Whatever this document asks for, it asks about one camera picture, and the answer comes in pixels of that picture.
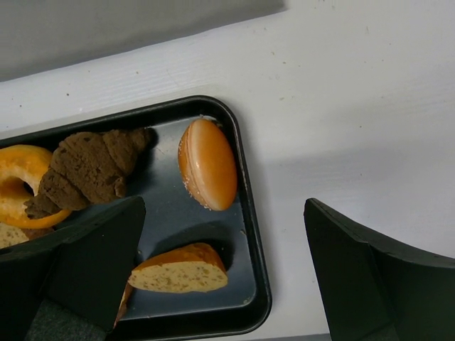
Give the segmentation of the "glossy orange bun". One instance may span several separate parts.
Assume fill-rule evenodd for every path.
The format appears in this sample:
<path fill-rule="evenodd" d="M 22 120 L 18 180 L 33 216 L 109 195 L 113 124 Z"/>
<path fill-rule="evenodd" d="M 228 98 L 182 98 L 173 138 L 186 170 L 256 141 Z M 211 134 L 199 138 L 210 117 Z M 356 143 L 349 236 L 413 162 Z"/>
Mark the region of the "glossy orange bun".
<path fill-rule="evenodd" d="M 223 211 L 237 193 L 237 169 L 230 144 L 211 120 L 196 119 L 178 145 L 178 166 L 186 190 L 203 207 Z"/>

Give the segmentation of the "brown chocolate croissant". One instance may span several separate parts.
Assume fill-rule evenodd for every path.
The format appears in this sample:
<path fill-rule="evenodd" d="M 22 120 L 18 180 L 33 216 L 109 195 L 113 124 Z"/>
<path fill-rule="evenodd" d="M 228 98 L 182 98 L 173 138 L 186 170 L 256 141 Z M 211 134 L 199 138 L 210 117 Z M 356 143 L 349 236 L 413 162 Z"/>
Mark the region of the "brown chocolate croissant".
<path fill-rule="evenodd" d="M 124 197 L 127 178 L 151 140 L 147 128 L 70 135 L 54 150 L 38 194 L 25 202 L 26 216 L 37 220 Z"/>

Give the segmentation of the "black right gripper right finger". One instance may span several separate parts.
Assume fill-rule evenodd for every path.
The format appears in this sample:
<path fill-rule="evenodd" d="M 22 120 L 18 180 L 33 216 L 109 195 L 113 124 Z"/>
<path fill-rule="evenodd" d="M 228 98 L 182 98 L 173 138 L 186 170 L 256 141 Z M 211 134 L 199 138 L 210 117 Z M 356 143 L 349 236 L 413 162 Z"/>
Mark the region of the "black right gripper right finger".
<path fill-rule="evenodd" d="M 332 340 L 453 340 L 454 259 L 311 198 L 304 222 Z"/>

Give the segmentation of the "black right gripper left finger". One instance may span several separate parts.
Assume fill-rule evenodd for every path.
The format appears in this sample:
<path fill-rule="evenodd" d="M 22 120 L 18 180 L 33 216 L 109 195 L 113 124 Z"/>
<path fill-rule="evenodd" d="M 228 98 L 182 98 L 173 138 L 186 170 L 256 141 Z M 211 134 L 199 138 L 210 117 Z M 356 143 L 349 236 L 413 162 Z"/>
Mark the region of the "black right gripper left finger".
<path fill-rule="evenodd" d="M 2 340 L 104 340 L 114 327 L 146 208 L 141 197 L 1 250 Z"/>

